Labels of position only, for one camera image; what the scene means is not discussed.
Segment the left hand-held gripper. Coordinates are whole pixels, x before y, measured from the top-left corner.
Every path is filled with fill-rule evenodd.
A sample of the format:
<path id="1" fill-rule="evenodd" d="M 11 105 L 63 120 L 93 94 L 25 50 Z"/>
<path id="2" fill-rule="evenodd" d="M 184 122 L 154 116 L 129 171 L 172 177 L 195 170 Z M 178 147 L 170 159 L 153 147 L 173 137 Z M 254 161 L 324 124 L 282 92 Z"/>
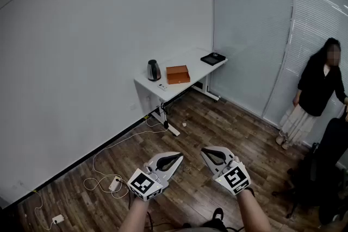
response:
<path id="1" fill-rule="evenodd" d="M 137 168 L 127 185 L 141 200 L 148 201 L 163 193 L 169 186 L 168 180 L 183 161 L 180 152 L 164 152 L 155 155 L 142 169 Z"/>

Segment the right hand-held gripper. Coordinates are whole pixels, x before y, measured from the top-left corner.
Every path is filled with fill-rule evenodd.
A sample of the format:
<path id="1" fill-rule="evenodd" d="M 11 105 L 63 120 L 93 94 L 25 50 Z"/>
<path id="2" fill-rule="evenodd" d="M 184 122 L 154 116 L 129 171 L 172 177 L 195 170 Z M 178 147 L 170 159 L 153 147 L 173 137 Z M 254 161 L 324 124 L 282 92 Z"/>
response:
<path id="1" fill-rule="evenodd" d="M 227 189 L 234 196 L 241 193 L 251 185 L 251 178 L 237 156 L 226 147 L 206 146 L 201 149 L 201 155 L 215 174 L 220 170 L 220 166 L 228 165 L 214 179 L 218 184 Z"/>

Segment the orange box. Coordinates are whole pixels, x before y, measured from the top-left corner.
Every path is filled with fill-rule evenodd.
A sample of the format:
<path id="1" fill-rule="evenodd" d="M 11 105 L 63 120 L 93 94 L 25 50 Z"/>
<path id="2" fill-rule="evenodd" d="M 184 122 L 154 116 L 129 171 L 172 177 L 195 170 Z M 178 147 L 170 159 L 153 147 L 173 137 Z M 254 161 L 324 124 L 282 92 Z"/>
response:
<path id="1" fill-rule="evenodd" d="M 190 82 L 190 75 L 186 65 L 167 67 L 166 76 L 169 85 Z"/>

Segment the person's right forearm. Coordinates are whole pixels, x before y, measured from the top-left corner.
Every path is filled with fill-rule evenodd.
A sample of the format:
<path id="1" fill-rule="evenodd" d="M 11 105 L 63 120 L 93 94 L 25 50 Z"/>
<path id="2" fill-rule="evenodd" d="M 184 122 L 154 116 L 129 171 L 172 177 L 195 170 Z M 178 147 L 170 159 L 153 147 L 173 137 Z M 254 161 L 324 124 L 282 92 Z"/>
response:
<path id="1" fill-rule="evenodd" d="M 245 232 L 271 232 L 269 219 L 250 189 L 237 194 L 237 201 Z"/>

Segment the person's left forearm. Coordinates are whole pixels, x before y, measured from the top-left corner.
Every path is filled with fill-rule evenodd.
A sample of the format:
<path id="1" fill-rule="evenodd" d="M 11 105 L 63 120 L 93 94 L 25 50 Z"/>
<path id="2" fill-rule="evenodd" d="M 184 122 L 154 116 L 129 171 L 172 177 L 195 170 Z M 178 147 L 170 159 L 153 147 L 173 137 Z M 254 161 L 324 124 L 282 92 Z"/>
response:
<path id="1" fill-rule="evenodd" d="M 136 197 L 118 232 L 144 232 L 150 201 Z"/>

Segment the white desk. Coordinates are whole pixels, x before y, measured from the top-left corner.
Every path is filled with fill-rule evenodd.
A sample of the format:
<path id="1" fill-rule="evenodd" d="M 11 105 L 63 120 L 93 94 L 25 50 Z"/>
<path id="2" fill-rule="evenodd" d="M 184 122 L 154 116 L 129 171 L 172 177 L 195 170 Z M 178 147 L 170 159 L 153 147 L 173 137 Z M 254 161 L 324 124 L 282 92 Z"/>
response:
<path id="1" fill-rule="evenodd" d="M 134 81 L 144 87 L 146 90 L 148 90 L 150 93 L 154 94 L 157 98 L 157 108 L 155 108 L 155 112 L 152 112 L 151 115 L 158 120 L 162 125 L 164 121 L 167 120 L 167 113 L 165 112 L 165 103 L 173 101 L 176 97 L 179 96 L 179 94 L 187 89 L 194 89 L 198 91 L 199 93 L 202 93 L 206 95 L 207 97 L 213 99 L 215 102 L 217 102 L 220 97 L 216 96 L 208 91 L 208 83 L 209 78 L 211 74 L 208 73 L 206 76 L 204 76 L 202 79 L 193 81 L 190 83 L 183 83 L 183 84 L 173 84 L 173 85 L 167 85 L 165 81 L 149 81 L 144 76 L 140 75 L 139 77 L 136 77 Z M 158 84 L 166 84 L 168 86 L 167 91 L 163 91 L 158 87 Z M 169 130 L 174 134 L 174 136 L 178 136 L 180 132 L 174 128 L 170 123 L 169 127 L 166 130 Z"/>

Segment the person's black shoe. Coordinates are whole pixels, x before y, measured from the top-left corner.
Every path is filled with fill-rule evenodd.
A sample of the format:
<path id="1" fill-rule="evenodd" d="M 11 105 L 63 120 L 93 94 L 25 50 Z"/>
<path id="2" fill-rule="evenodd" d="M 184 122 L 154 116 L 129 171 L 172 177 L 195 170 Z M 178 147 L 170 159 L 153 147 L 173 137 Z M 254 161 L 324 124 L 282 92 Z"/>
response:
<path id="1" fill-rule="evenodd" d="M 215 209 L 213 213 L 212 223 L 217 227 L 224 227 L 223 217 L 223 210 L 221 208 Z"/>

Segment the white power strip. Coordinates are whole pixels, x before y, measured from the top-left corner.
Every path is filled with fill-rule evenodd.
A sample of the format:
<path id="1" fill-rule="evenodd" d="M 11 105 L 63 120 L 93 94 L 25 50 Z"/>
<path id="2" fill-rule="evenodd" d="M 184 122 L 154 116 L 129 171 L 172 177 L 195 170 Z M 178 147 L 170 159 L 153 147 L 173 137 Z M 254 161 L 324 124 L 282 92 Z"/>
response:
<path id="1" fill-rule="evenodd" d="M 116 192 L 119 190 L 119 188 L 122 186 L 122 178 L 118 175 L 116 175 L 109 185 L 109 191 L 110 192 Z"/>

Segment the steel electric kettle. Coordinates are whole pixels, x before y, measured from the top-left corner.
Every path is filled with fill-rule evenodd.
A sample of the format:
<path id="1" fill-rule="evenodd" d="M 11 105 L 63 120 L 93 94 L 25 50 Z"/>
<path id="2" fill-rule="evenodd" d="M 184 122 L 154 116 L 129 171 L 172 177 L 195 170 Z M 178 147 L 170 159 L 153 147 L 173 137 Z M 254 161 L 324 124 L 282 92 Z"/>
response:
<path id="1" fill-rule="evenodd" d="M 147 78 L 150 81 L 157 81 L 161 78 L 161 72 L 156 60 L 152 59 L 147 64 Z"/>

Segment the black square tray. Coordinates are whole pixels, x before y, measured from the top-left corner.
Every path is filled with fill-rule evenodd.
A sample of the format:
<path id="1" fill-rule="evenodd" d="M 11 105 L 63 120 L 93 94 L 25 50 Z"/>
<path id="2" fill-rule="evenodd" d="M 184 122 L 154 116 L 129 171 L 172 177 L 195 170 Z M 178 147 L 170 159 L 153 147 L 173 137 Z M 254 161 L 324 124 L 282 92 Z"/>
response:
<path id="1" fill-rule="evenodd" d="M 202 57 L 200 60 L 205 62 L 206 64 L 208 64 L 210 66 L 214 66 L 222 61 L 225 61 L 226 57 L 221 55 L 221 54 L 217 54 L 217 56 L 214 57 L 213 53 L 210 53 L 210 54 Z"/>

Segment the black office chair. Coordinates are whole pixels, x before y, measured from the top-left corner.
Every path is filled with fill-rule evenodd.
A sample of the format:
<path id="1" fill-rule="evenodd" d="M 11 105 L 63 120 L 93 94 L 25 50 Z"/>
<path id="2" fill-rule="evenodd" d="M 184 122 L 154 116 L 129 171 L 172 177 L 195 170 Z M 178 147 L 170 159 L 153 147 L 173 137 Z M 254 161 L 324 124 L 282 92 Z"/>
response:
<path id="1" fill-rule="evenodd" d="M 331 223 L 336 216 L 342 220 L 348 212 L 348 196 L 339 192 L 348 189 L 348 174 L 336 163 L 348 150 L 348 122 L 343 118 L 329 121 L 320 143 L 313 144 L 299 165 L 287 170 L 291 188 L 274 191 L 273 196 L 288 196 L 293 207 L 286 215 L 291 218 L 298 205 L 319 208 L 322 225 Z"/>

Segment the white window blinds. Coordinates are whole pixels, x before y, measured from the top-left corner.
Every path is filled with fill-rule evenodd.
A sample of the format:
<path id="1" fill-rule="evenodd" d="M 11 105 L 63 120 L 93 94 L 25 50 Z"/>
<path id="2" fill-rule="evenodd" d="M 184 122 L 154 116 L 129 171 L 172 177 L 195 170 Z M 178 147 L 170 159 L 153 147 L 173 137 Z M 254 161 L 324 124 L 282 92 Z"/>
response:
<path id="1" fill-rule="evenodd" d="M 275 123 L 291 108 L 301 74 L 311 55 L 330 37 L 341 43 L 340 70 L 348 95 L 348 0 L 295 0 L 289 44 L 271 108 Z"/>

